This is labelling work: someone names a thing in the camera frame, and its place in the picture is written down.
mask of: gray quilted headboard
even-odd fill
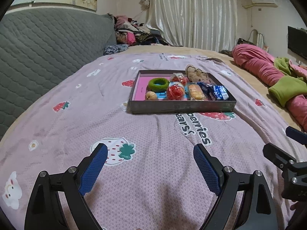
[[[5,15],[0,22],[0,139],[33,102],[113,44],[108,15],[64,8]]]

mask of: silver bolt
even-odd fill
[[[233,169],[232,169],[230,166],[226,166],[224,169],[225,169],[225,171],[228,172],[228,173],[230,173],[230,172],[233,171]]]
[[[42,171],[41,173],[39,173],[39,176],[40,177],[45,177],[47,175],[47,172],[46,171]]]
[[[72,166],[72,167],[70,167],[70,168],[68,169],[68,172],[69,172],[69,173],[75,173],[76,170],[77,170],[77,168],[76,168],[75,166]]]
[[[255,173],[256,173],[257,176],[262,176],[262,172],[260,170],[256,170]]]

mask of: beige mattress cover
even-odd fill
[[[198,48],[188,48],[188,47],[169,47],[169,46],[135,46],[129,47],[128,50],[120,53],[171,53],[177,55],[199,55],[199,56],[207,56],[211,58],[218,58],[222,60],[225,64],[227,64],[235,73],[240,75],[247,83],[249,83],[257,92],[259,92],[267,101],[273,105],[273,107],[279,112],[281,117],[292,127],[301,130],[300,125],[297,121],[291,116],[291,114],[286,110],[283,109],[278,102],[276,102],[268,93],[268,87],[263,84],[258,78],[253,76],[252,74],[248,73],[246,70],[238,67],[235,65],[234,59],[221,54],[215,51],[210,50],[202,50]],[[0,142],[0,147],[2,146],[4,139],[7,138],[13,129],[18,124],[19,120],[24,117],[30,110],[30,106],[23,114],[21,114],[15,122],[10,126],[10,128],[5,133],[4,137]]]

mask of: television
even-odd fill
[[[307,60],[307,33],[288,26],[288,48]]]

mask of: green scrunchie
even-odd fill
[[[148,82],[148,88],[155,93],[165,92],[168,85],[169,81],[166,78],[155,78]]]

